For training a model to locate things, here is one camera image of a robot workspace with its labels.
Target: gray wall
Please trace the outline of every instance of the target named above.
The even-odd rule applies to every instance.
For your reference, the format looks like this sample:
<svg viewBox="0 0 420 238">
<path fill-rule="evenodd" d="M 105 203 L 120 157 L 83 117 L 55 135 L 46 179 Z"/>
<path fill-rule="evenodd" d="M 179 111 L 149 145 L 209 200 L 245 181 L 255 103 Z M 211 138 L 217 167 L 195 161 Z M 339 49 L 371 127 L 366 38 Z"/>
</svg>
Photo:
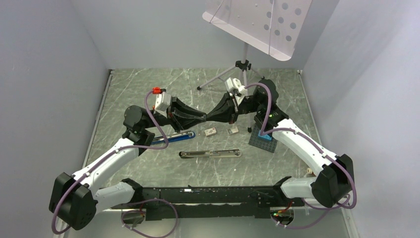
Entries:
<svg viewBox="0 0 420 238">
<path fill-rule="evenodd" d="M 339 0 L 315 0 L 289 61 L 255 48 L 255 67 L 302 69 Z M 110 68 L 228 67 L 243 42 L 202 19 L 204 0 L 72 0 Z"/>
<path fill-rule="evenodd" d="M 1 237 L 51 237 L 54 179 L 81 168 L 107 74 L 70 1 L 1 1 Z"/>
<path fill-rule="evenodd" d="M 304 68 L 324 145 L 354 160 L 361 237 L 419 237 L 419 11 L 341 0 Z"/>
</svg>

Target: gray marble surface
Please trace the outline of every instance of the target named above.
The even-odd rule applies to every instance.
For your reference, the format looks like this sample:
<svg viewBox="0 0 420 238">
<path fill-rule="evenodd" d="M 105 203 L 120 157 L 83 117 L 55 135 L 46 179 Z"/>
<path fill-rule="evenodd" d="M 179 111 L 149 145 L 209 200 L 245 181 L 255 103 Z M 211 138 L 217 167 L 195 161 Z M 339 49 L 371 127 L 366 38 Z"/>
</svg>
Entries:
<svg viewBox="0 0 420 238">
<path fill-rule="evenodd" d="M 143 100 L 152 87 L 166 88 L 190 107 L 210 112 L 225 93 L 224 84 L 215 81 L 197 91 L 197 86 L 211 79 L 224 69 L 210 68 L 144 68 L 118 69 L 113 73 L 104 108 L 100 115 L 94 141 L 87 164 L 107 151 L 125 131 L 123 116 L 130 105 L 143 107 Z M 318 141 L 315 127 L 301 82 L 294 69 L 259 69 L 266 78 L 274 81 L 279 92 L 277 105 L 306 134 Z M 238 77 L 239 70 L 233 70 L 224 77 Z M 248 81 L 259 79 L 248 72 Z M 149 99 L 149 106 L 155 98 Z M 290 149 L 277 145 L 275 153 L 270 153 L 248 145 L 247 116 L 239 116 L 236 126 L 239 134 L 227 135 L 231 125 L 206 122 L 191 130 L 197 133 L 193 139 L 173 142 L 165 150 L 147 150 L 115 173 L 104 186 L 131 178 L 142 186 L 237 186 L 272 185 L 285 176 L 301 178 L 306 174 L 307 165 Z M 216 127 L 218 133 L 204 136 L 204 130 Z M 170 126 L 165 133 L 174 133 Z M 240 149 L 240 158 L 198 158 L 181 159 L 179 151 Z"/>
</svg>

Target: red clip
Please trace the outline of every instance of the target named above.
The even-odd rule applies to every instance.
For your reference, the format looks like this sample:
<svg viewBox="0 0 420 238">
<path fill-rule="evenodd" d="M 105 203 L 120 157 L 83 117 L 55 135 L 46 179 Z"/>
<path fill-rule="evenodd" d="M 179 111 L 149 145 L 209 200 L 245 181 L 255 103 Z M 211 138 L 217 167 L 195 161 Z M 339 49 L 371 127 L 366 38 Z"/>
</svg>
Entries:
<svg viewBox="0 0 420 238">
<path fill-rule="evenodd" d="M 162 90 L 159 87 L 154 87 L 153 89 L 153 94 L 161 94 Z"/>
</svg>

